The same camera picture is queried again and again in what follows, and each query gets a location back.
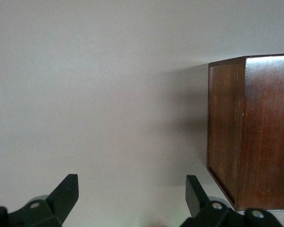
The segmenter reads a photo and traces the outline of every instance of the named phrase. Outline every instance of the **brown wooden box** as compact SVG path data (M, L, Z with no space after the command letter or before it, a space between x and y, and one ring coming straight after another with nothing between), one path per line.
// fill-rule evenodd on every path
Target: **brown wooden box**
M236 211L284 210L284 54L209 64L207 167Z

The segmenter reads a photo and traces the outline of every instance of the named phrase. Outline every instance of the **black plastic part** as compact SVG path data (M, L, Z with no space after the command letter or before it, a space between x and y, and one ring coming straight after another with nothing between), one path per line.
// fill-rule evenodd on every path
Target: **black plastic part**
M0 207L0 227L61 227L79 197L78 176L69 174L45 199L8 214Z
M78 176L76 174L69 174L45 201L48 203L53 214L63 223L76 204L78 197Z
M262 217L256 217L252 213L259 211L263 214ZM252 224L254 227L282 227L281 223L275 218L274 215L262 209L247 209L245 211L245 221L247 224Z
M181 227L282 227L271 213L247 209L240 215L219 201L209 201L194 175L186 177L186 202L192 215Z
M186 177L185 199L193 218L209 202L208 196L195 175L188 175Z

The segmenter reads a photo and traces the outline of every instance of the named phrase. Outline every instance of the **screw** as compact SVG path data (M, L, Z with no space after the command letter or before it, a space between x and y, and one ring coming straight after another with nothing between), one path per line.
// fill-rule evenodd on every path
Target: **screw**
M38 202L34 202L32 205L30 205L30 208L33 209L33 208L36 208L38 207L40 204Z
M217 210L221 210L223 207L221 204L219 204L218 202L214 202L212 204L213 208L217 209Z
M252 213L252 215L255 216L256 218L264 218L264 214L262 214L261 211L253 210L251 213Z

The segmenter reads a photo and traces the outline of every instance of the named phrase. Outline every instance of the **gray background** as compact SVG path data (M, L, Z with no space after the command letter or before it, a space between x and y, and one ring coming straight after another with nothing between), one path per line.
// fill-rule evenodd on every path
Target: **gray background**
M187 174L224 198L207 63L274 53L284 0L0 0L0 205L77 173L65 227L179 226Z

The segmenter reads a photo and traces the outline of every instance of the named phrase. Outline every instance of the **box side face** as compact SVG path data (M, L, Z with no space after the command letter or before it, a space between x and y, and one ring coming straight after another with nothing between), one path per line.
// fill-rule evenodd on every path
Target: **box side face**
M238 204L284 210L284 56L246 60Z
M236 205L244 107L241 62L209 65L207 167Z

